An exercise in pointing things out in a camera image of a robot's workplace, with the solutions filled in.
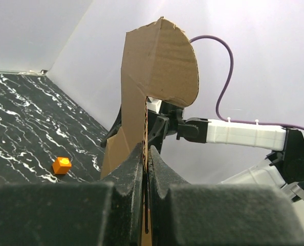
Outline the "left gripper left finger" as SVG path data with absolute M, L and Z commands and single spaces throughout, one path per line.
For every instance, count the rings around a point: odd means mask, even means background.
M 0 187 L 0 245 L 140 245 L 142 144 L 94 183 Z

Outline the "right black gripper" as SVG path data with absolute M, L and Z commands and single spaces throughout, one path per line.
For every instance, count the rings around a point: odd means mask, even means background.
M 185 137 L 189 133 L 190 126 L 183 119 L 184 108 L 162 101 L 159 114 L 148 110 L 147 112 L 147 136 L 148 146 L 154 146 L 159 153 L 162 151 L 163 141 L 166 136 L 178 134 L 178 138 Z M 100 146 L 106 147 L 107 140 L 119 131 L 122 125 L 121 108 Z

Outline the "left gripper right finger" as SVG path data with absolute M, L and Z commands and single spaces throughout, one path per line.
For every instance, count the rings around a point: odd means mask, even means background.
M 153 245 L 304 245 L 301 223 L 278 188 L 193 185 L 155 147 L 148 176 Z

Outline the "cardboard box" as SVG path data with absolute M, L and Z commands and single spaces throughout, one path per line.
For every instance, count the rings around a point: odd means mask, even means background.
M 161 158 L 148 131 L 147 99 L 180 108 L 199 92 L 193 48 L 161 17 L 126 34 L 121 65 L 121 126 L 106 142 L 101 179 L 113 186 L 103 245 L 177 245 L 173 194 L 186 181 Z

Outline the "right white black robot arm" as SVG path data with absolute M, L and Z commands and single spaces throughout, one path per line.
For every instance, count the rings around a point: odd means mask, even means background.
M 271 150 L 265 160 L 224 183 L 267 184 L 290 196 L 304 194 L 304 137 L 296 127 L 243 124 L 216 119 L 183 119 L 184 109 L 149 97 L 148 145 L 162 148 L 168 135 L 200 144 L 230 144 Z

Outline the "small orange cube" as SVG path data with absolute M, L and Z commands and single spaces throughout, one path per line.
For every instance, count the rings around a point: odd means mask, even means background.
M 52 164 L 52 169 L 56 175 L 64 175 L 71 169 L 72 164 L 67 157 L 57 157 Z

